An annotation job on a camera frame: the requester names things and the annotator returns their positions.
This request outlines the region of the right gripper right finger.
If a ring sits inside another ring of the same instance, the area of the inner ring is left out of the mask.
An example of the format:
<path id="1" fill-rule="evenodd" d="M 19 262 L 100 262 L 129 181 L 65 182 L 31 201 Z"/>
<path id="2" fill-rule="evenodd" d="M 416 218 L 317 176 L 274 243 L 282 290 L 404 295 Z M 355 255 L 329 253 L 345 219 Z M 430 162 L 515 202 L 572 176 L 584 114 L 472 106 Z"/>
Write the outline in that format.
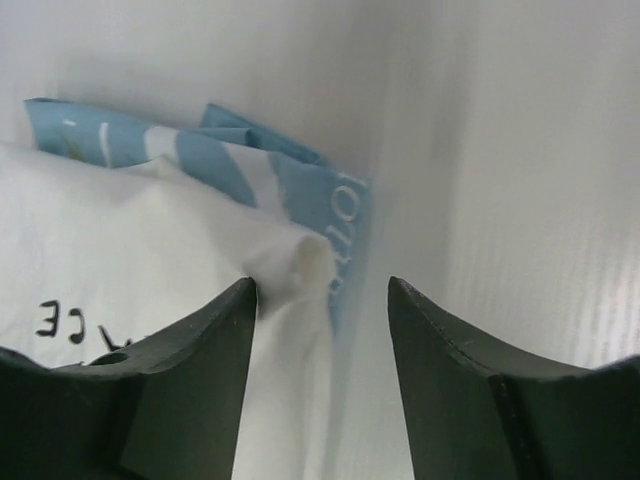
<path id="1" fill-rule="evenodd" d="M 639 360 L 596 369 L 514 347 L 403 279 L 388 320 L 418 479 L 635 479 Z"/>

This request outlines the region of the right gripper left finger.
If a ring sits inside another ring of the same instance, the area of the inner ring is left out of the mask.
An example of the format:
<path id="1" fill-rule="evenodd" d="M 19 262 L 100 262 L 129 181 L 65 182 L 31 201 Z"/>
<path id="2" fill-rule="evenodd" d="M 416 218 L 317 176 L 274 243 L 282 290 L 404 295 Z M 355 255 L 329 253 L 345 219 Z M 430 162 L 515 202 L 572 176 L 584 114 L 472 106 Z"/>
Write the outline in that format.
<path id="1" fill-rule="evenodd" d="M 257 291 L 242 278 L 200 310 L 87 365 L 1 352 L 5 479 L 228 479 Z"/>

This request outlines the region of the white t shirt flower print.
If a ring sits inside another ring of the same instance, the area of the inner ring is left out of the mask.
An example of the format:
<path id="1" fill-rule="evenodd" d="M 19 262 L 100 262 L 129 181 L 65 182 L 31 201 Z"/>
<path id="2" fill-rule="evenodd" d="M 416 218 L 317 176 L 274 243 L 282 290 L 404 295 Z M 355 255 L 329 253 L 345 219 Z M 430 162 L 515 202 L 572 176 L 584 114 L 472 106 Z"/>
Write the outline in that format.
<path id="1" fill-rule="evenodd" d="M 258 312 L 237 479 L 318 479 L 328 431 L 328 241 L 157 158 L 105 168 L 1 148 L 1 343 L 87 363 L 203 307 L 237 279 Z"/>

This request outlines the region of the blue printed t shirt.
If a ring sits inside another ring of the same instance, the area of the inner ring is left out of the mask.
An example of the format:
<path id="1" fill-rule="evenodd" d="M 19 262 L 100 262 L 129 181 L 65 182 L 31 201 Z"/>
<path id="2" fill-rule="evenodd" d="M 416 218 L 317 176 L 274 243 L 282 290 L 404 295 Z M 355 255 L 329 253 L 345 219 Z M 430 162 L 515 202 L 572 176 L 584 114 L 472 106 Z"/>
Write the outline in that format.
<path id="1" fill-rule="evenodd" d="M 367 210 L 364 180 L 330 168 L 316 152 L 229 111 L 208 106 L 196 129 L 174 129 L 87 104 L 34 98 L 25 103 L 31 150 L 105 168 L 161 158 L 231 200 L 325 238 L 334 274 L 331 332 Z"/>

